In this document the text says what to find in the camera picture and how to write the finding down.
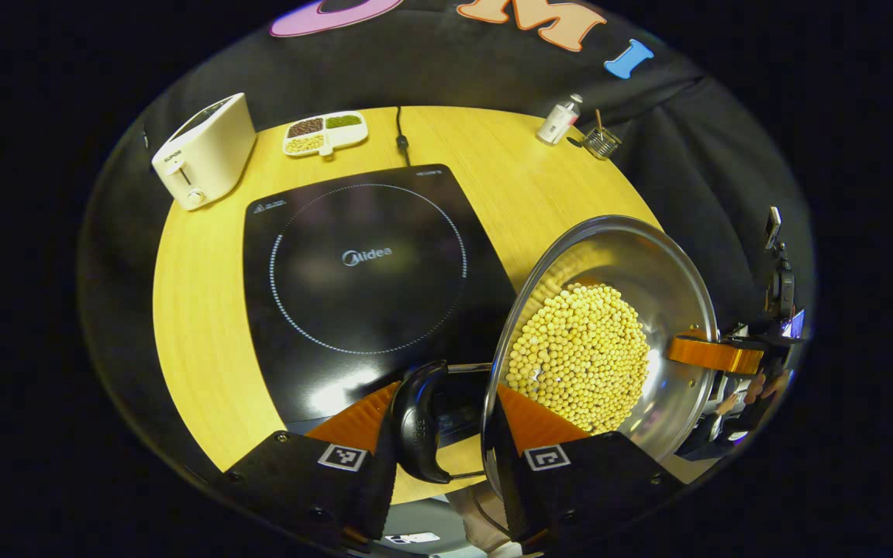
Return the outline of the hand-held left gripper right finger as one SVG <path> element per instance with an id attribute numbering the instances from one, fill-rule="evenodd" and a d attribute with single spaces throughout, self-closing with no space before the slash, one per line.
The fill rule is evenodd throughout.
<path id="1" fill-rule="evenodd" d="M 497 388 L 493 484 L 527 553 L 567 553 L 672 504 L 684 485 L 623 434 L 591 435 L 530 397 Z"/>

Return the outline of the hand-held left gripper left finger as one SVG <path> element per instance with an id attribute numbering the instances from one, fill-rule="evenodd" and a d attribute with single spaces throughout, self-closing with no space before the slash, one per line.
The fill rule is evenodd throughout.
<path id="1" fill-rule="evenodd" d="M 221 474 L 221 491 L 319 546 L 369 547 L 392 501 L 397 465 L 388 412 L 399 386 L 365 396 L 306 434 L 270 434 Z"/>

